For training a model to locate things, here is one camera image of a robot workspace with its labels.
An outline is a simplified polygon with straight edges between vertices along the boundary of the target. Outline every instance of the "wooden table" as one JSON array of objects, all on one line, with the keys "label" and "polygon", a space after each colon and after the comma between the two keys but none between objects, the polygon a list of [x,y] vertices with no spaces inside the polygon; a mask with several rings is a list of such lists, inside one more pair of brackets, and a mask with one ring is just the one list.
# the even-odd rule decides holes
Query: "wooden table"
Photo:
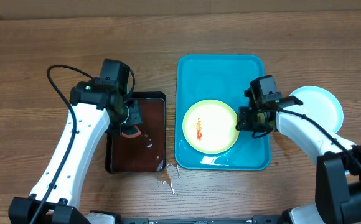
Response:
[{"label": "wooden table", "polygon": [[[340,134],[361,144],[361,11],[104,17],[0,21],[0,223],[14,196],[26,197],[49,163],[67,109],[46,79],[66,64],[98,75],[103,59],[135,71],[136,91],[167,95],[167,161],[174,159],[176,70],[185,54],[254,54],[284,95],[300,86],[331,91],[344,107]],[[84,77],[55,70],[68,96]],[[93,156],[80,210],[123,217],[202,218],[279,214],[314,200],[316,169],[289,139],[271,136],[261,172],[187,170],[108,174],[103,138]],[[175,194],[157,179],[168,173]]]}]

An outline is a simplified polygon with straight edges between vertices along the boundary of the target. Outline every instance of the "black cable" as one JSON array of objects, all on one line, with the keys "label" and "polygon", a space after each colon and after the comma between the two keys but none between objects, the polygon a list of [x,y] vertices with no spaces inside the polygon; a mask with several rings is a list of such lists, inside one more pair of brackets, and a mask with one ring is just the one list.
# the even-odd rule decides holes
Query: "black cable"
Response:
[{"label": "black cable", "polygon": [[132,83],[132,87],[131,87],[129,93],[128,93],[128,94],[126,95],[126,97],[125,97],[125,100],[124,100],[125,103],[126,103],[126,102],[129,102],[129,100],[131,99],[132,93],[133,93],[133,89],[135,88],[135,74],[133,73],[132,69],[129,69],[129,72],[130,72],[131,75],[132,75],[133,83]]},{"label": "black cable", "polygon": [[[330,141],[335,144],[338,148],[340,148],[344,153],[346,153],[346,155],[352,160],[352,162],[354,162],[359,170],[361,171],[361,163],[354,157],[354,155],[352,155],[352,153],[346,149],[343,145],[341,145],[335,138],[333,138],[322,126],[320,126],[320,124],[318,124],[316,121],[314,121],[311,118],[308,118],[305,114],[300,114],[300,113],[296,113],[293,111],[288,111],[288,110],[284,110],[284,109],[276,109],[276,110],[261,110],[261,111],[257,111],[256,114],[260,114],[260,113],[276,113],[276,112],[283,112],[283,113],[287,113],[287,114],[291,114],[297,117],[300,117],[302,119],[307,120],[308,122],[310,122],[311,124],[313,124],[319,131],[321,131],[328,139],[330,139]],[[236,124],[237,126],[240,126],[239,123],[244,122],[246,119],[239,121]]]},{"label": "black cable", "polygon": [[73,146],[73,143],[74,143],[74,139],[75,139],[75,134],[77,133],[77,119],[75,117],[75,113],[74,113],[74,110],[70,104],[70,102],[68,102],[68,100],[66,99],[66,97],[63,95],[63,93],[59,90],[59,88],[57,88],[55,82],[52,80],[52,77],[50,76],[50,71],[53,69],[53,68],[67,68],[67,69],[71,69],[71,70],[74,70],[76,72],[79,72],[81,73],[82,75],[86,76],[86,77],[89,77],[89,78],[93,78],[91,75],[77,69],[77,68],[73,68],[71,66],[67,66],[67,65],[52,65],[48,68],[48,70],[46,71],[46,74],[47,74],[47,77],[48,77],[48,80],[50,82],[50,84],[52,85],[52,87],[55,89],[55,91],[57,92],[57,94],[59,94],[59,96],[61,97],[61,99],[64,101],[64,103],[66,104],[68,110],[70,111],[70,114],[71,114],[71,117],[72,117],[72,120],[73,120],[73,129],[72,129],[72,133],[71,133],[71,137],[70,137],[70,142],[68,143],[68,146],[67,146],[67,149],[66,149],[66,152],[63,156],[63,159],[62,161],[60,162],[59,166],[57,167],[57,170],[56,170],[56,173],[54,175],[54,178],[52,179],[51,183],[49,184],[48,186],[48,190],[46,191],[43,199],[41,200],[37,210],[35,211],[34,213],[34,216],[32,217],[31,219],[31,222],[30,224],[34,224],[35,221],[37,220],[38,218],[38,215],[39,213],[41,212],[42,210],[42,207],[44,206],[44,203],[46,202],[46,200],[48,199],[51,191],[53,190],[54,186],[55,186],[55,183],[56,183],[56,180],[57,178],[59,177],[60,175],[60,171],[62,171],[63,169],[63,166],[67,160],[67,157],[68,155],[70,154],[70,150]]}]

